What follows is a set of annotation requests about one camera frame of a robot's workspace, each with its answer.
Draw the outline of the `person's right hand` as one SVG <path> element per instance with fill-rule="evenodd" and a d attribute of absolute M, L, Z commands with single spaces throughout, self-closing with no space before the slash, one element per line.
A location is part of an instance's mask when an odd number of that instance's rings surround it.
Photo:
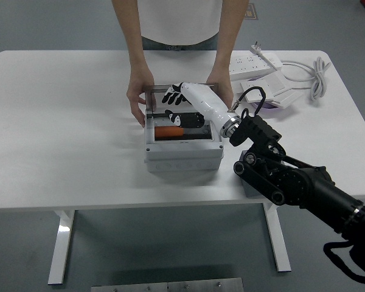
<path fill-rule="evenodd" d="M 145 114 L 139 105 L 145 105 L 145 99 L 141 98 L 146 86 L 153 86 L 153 74 L 148 67 L 132 68 L 130 72 L 130 81 L 127 89 L 127 98 L 130 103 L 131 113 L 138 123 L 145 126 Z"/>

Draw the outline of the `person's left hand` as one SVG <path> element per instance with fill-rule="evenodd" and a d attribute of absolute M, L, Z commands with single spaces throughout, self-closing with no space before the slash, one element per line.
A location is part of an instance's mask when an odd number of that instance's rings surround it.
<path fill-rule="evenodd" d="M 232 92 L 231 81 L 228 72 L 212 71 L 206 83 L 216 83 L 218 85 L 218 96 L 224 104 L 230 108 L 232 106 L 234 94 Z"/>

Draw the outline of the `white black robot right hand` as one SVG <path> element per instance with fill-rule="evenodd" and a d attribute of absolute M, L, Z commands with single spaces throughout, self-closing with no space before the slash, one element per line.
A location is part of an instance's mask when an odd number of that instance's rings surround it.
<path fill-rule="evenodd" d="M 207 85 L 197 83 L 180 83 L 169 87 L 162 98 L 162 103 L 180 105 L 190 103 L 194 113 L 174 113 L 165 110 L 169 119 L 181 128 L 200 128 L 209 120 L 214 123 L 222 137 L 231 137 L 238 128 L 240 118 L 229 112 L 229 108 Z"/>

